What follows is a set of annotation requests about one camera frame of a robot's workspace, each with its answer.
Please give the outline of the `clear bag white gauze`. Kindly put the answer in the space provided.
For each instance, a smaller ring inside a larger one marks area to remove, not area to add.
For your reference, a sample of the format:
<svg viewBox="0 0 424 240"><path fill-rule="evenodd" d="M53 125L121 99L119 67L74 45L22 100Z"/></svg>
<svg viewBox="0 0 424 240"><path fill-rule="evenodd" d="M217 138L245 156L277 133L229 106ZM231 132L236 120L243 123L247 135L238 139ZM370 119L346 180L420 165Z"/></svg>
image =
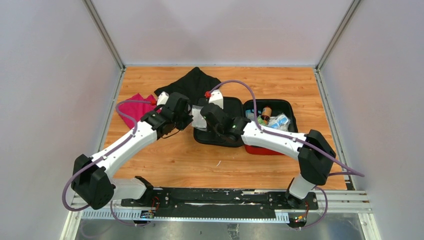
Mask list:
<svg viewBox="0 0 424 240"><path fill-rule="evenodd" d="M205 118L201 115L202 106L193 105L191 109L192 115L192 127L201 131L207 130L207 122Z"/></svg>

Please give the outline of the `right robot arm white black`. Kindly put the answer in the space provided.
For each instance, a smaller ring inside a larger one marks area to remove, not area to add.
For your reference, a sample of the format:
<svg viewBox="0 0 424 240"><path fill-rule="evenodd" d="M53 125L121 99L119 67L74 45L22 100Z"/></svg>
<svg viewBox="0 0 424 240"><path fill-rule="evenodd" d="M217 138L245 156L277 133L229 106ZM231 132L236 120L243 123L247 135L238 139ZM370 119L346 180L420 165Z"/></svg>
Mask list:
<svg viewBox="0 0 424 240"><path fill-rule="evenodd" d="M269 149L298 161L300 173L283 197L290 208L298 209L314 187L326 184L336 154L319 131L304 134L257 126L245 117L231 118L214 103L204 106L200 114L207 127L226 142Z"/></svg>

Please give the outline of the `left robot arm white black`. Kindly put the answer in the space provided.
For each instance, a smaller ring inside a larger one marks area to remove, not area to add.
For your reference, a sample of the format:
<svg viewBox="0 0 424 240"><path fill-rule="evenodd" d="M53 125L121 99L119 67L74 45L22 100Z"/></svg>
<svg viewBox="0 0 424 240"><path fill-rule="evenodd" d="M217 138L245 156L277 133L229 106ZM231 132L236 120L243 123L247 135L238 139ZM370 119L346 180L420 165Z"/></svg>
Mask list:
<svg viewBox="0 0 424 240"><path fill-rule="evenodd" d="M66 184L88 205L98 210L111 201L132 199L140 206L153 201L153 187L142 177L115 178L115 173L135 154L168 135L184 130L193 121L192 103L185 95L162 92L156 107L145 113L134 127L106 149L92 156L80 155Z"/></svg>

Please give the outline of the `brown bottle orange cap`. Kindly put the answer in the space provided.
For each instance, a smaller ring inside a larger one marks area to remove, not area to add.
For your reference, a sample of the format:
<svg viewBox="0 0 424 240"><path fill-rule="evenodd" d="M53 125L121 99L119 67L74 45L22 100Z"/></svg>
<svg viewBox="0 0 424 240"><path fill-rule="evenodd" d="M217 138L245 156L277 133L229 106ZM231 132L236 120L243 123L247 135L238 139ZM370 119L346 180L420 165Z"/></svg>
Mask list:
<svg viewBox="0 0 424 240"><path fill-rule="evenodd" d="M271 116L272 116L272 109L269 106L265 106L261 111L260 118L264 122L268 122L270 120Z"/></svg>

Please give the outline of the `clear bag blue items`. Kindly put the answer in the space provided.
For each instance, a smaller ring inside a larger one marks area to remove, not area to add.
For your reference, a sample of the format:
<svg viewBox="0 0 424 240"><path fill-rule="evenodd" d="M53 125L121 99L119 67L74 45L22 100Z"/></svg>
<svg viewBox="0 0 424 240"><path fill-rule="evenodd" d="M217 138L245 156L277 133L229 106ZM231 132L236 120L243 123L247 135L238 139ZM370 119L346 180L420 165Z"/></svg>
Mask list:
<svg viewBox="0 0 424 240"><path fill-rule="evenodd" d="M281 113L277 116L272 116L268 121L267 127L280 131L287 131L290 123L291 120L284 113Z"/></svg>

